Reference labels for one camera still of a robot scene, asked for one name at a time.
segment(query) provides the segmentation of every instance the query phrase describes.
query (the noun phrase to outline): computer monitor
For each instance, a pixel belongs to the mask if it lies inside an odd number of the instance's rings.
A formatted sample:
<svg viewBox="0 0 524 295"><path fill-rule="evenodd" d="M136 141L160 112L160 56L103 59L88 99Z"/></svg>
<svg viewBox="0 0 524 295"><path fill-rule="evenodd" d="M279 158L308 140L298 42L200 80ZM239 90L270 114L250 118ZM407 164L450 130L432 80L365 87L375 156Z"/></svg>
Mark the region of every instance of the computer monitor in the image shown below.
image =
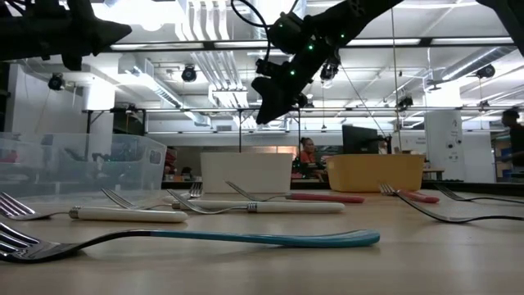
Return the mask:
<svg viewBox="0 0 524 295"><path fill-rule="evenodd" d="M345 154L378 154L378 133L375 129L342 126Z"/></svg>

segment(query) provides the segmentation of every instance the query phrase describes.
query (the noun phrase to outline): yellow plastic tub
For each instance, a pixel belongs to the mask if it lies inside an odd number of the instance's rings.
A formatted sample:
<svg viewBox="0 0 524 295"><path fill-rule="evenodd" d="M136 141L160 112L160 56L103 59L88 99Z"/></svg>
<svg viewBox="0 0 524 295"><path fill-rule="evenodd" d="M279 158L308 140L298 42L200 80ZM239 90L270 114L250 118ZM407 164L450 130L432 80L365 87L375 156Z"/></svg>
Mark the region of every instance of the yellow plastic tub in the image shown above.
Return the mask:
<svg viewBox="0 0 524 295"><path fill-rule="evenodd" d="M424 155L338 155L327 159L331 189L337 192L377 193L387 183L395 189L418 191Z"/></svg>

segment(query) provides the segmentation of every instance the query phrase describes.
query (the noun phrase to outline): wooden table surface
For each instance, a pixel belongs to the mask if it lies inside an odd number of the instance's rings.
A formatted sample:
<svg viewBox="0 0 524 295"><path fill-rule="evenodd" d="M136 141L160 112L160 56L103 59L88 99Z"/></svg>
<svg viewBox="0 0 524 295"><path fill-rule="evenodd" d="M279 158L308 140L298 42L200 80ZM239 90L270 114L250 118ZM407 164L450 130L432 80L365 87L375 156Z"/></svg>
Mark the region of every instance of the wooden table surface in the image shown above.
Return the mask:
<svg viewBox="0 0 524 295"><path fill-rule="evenodd" d="M524 206L453 202L437 192L425 193L441 197L441 204L425 205L441 214L524 216ZM87 248L84 254L63 261L39 265L0 262L2 295L481 295L522 294L524 290L524 223L485 220L447 225L421 215L394 197L367 196L364 204L349 205L341 214L191 214L185 224L179 225L82 221L66 216L30 222L0 221L29 235L58 242L78 242L123 229L258 234L376 229L381 233L381 241L374 246L350 249L127 238Z"/></svg>

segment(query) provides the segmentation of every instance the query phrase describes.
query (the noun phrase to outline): blue fork handle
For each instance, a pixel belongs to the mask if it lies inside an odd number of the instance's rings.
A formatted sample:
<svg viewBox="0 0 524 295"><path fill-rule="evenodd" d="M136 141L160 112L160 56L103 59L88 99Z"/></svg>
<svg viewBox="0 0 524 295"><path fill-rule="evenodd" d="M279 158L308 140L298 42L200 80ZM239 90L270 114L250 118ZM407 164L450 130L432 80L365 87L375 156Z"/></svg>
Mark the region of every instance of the blue fork handle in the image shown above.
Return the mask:
<svg viewBox="0 0 524 295"><path fill-rule="evenodd" d="M269 234L225 234L211 232L152 230L152 237L191 238L213 241L263 243L288 247L365 247L380 240L376 230L361 229L339 234L316 236L269 235Z"/></svg>

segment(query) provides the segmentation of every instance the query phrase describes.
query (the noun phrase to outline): red fork handle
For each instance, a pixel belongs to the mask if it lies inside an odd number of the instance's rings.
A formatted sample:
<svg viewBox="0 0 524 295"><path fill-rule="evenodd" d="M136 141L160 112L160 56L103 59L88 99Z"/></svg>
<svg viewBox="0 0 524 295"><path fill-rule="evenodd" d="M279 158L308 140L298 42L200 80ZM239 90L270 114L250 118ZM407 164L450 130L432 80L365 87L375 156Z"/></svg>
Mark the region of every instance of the red fork handle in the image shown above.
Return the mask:
<svg viewBox="0 0 524 295"><path fill-rule="evenodd" d="M400 191L403 193L406 197L409 197L409 199L416 201L416 202L424 202L427 204L437 204L440 202L440 199L438 197L432 197L425 195L423 193L414 193L414 192L407 192L407 191Z"/></svg>
<svg viewBox="0 0 524 295"><path fill-rule="evenodd" d="M343 196L328 196L328 195L317 195L309 193L292 193L287 199L297 201L325 201L325 202L345 202L345 203L363 203L363 197L343 197Z"/></svg>

